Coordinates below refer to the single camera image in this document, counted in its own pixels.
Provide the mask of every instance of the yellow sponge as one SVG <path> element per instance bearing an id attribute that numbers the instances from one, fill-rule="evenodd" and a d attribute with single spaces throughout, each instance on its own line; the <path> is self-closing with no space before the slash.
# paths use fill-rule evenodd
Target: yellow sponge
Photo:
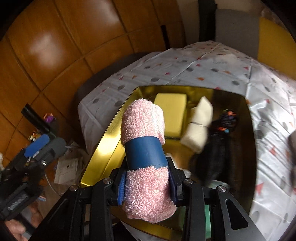
<path id="1" fill-rule="evenodd" d="M 181 137 L 183 117 L 187 104 L 186 94 L 158 93 L 154 104 L 163 110 L 165 137 Z"/>

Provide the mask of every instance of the blue tape band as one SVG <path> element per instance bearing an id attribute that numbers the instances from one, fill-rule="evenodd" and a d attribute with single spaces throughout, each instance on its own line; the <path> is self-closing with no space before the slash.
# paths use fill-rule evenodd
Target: blue tape band
<path id="1" fill-rule="evenodd" d="M 137 170 L 149 166 L 156 169 L 167 167 L 163 148 L 157 137 L 138 137 L 124 145 L 129 170 Z"/>

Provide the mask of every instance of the rolled pink towel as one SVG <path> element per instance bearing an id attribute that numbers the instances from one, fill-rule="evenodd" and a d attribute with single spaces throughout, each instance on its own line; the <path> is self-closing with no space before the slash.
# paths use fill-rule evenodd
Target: rolled pink towel
<path id="1" fill-rule="evenodd" d="M 165 143 L 162 109 L 151 101 L 139 99 L 125 111 L 121 142 L 138 137 L 157 137 Z M 172 216 L 176 206 L 170 199 L 168 168 L 154 166 L 128 171 L 123 209 L 128 218 L 158 223 Z"/>
<path id="2" fill-rule="evenodd" d="M 157 137 L 165 144 L 163 111 L 151 101 L 138 99 L 132 102 L 122 117 L 121 143 L 137 137 Z"/>

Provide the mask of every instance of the finger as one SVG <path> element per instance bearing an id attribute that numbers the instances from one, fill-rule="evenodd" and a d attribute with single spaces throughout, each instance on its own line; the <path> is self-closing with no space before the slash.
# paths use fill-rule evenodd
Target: finger
<path id="1" fill-rule="evenodd" d="M 17 241 L 23 241 L 23 236 L 21 234 L 13 234 Z"/>
<path id="2" fill-rule="evenodd" d="M 28 208 L 30 209 L 30 211 L 31 211 L 32 213 L 36 213 L 36 212 L 38 212 L 38 203 L 35 201 L 35 202 L 31 203 L 31 204 L 28 206 Z"/>
<path id="3" fill-rule="evenodd" d="M 12 234 L 22 234 L 26 231 L 25 227 L 14 219 L 6 221 L 5 224 Z"/>
<path id="4" fill-rule="evenodd" d="M 31 224 L 33 227 L 37 228 L 39 224 L 42 222 L 43 217 L 40 212 L 33 213 L 31 218 Z"/>

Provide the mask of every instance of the white cloth bundle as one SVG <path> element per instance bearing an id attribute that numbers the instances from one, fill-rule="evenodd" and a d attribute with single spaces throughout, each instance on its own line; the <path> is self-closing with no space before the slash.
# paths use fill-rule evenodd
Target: white cloth bundle
<path id="1" fill-rule="evenodd" d="M 187 146 L 196 153 L 201 153 L 207 141 L 207 127 L 213 118 L 213 106 L 208 99 L 203 96 L 198 105 L 193 109 L 191 122 L 181 138 L 181 144 Z"/>

